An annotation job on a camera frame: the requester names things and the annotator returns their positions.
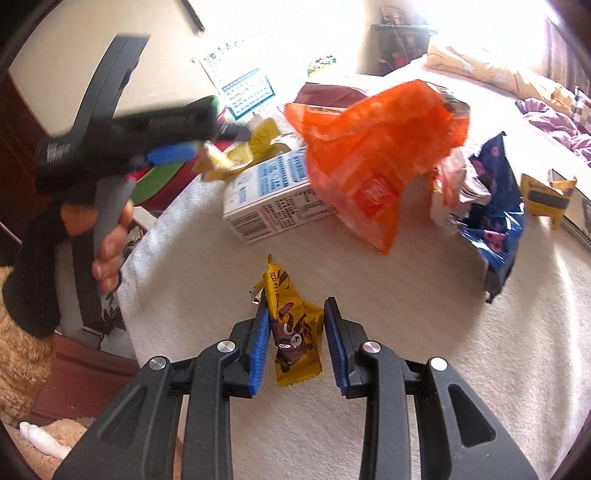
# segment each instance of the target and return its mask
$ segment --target beige fabric surface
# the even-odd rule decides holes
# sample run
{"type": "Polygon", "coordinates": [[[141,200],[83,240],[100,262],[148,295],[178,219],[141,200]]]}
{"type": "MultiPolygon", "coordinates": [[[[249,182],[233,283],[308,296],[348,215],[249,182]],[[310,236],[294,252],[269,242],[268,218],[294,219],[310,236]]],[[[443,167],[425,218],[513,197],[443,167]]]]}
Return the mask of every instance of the beige fabric surface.
{"type": "Polygon", "coordinates": [[[454,43],[441,35],[434,35],[427,49],[427,66],[489,83],[522,100],[537,98],[557,112],[570,114],[574,99],[571,91],[527,68],[496,59],[481,48],[454,43]]]}
{"type": "MultiPolygon", "coordinates": [[[[384,88],[414,78],[451,88],[472,107],[468,148],[504,129],[517,176],[555,161],[577,169],[574,154],[522,120],[513,96],[416,65],[385,77],[384,88]]],[[[335,296],[343,317],[399,356],[451,362],[541,480],[550,478],[591,407],[591,255],[573,237],[527,218],[513,273],[488,305],[484,261],[433,224],[420,181],[404,194],[387,256],[334,216],[246,244],[222,220],[222,192],[221,184],[192,182],[124,265],[119,301],[140,364],[154,355],[195,356],[227,338],[234,323],[254,315],[248,291],[272,254],[303,299],[322,305],[335,296]]],[[[364,401],[340,396],[326,345],[323,373],[287,388],[275,383],[274,352],[259,395],[231,402],[234,478],[358,478],[364,401]]],[[[414,426],[411,418],[416,479],[414,426]]]]}

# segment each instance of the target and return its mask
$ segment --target green object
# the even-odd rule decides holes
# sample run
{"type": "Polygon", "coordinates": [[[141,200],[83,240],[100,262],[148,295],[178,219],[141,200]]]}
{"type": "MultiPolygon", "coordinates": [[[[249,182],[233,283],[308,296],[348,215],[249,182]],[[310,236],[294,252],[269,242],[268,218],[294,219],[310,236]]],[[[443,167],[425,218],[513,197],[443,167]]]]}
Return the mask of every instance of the green object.
{"type": "Polygon", "coordinates": [[[184,162],[178,161],[152,168],[136,182],[131,201],[135,205],[139,205],[152,198],[174,177],[183,164],[184,162]]]}

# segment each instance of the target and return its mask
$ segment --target purple blanket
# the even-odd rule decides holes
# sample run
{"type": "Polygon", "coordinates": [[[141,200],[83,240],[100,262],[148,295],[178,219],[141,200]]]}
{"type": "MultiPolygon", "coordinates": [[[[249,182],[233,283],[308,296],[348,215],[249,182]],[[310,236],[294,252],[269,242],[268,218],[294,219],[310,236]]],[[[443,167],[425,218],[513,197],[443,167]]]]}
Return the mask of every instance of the purple blanket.
{"type": "Polygon", "coordinates": [[[523,113],[523,118],[552,135],[591,167],[591,135],[579,132],[567,115],[555,112],[552,107],[535,98],[518,100],[515,104],[523,113]]]}

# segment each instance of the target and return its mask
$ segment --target black sleeve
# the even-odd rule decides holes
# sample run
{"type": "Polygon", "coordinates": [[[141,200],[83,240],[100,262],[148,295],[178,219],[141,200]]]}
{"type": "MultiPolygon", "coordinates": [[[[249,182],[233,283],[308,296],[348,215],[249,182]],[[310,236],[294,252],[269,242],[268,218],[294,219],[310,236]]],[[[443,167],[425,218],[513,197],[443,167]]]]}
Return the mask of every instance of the black sleeve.
{"type": "Polygon", "coordinates": [[[56,246],[67,237],[60,215],[61,202],[27,226],[14,269],[4,282],[4,306],[14,322],[27,333],[43,338],[60,324],[55,284],[56,246]]]}

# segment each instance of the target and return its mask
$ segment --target human hand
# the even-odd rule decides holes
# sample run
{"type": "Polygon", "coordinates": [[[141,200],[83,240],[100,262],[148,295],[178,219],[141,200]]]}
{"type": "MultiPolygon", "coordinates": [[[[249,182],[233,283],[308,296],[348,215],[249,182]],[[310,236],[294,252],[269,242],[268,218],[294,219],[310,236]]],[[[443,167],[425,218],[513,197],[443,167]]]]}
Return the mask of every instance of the human hand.
{"type": "MultiPolygon", "coordinates": [[[[92,275],[98,280],[104,293],[116,289],[119,284],[119,269],[123,264],[122,254],[127,244],[127,226],[134,217],[133,207],[131,201],[127,202],[119,224],[100,243],[98,256],[92,264],[92,275]]],[[[61,206],[60,215],[68,235],[76,236],[92,229],[98,213],[94,207],[65,203],[61,206]]]]}

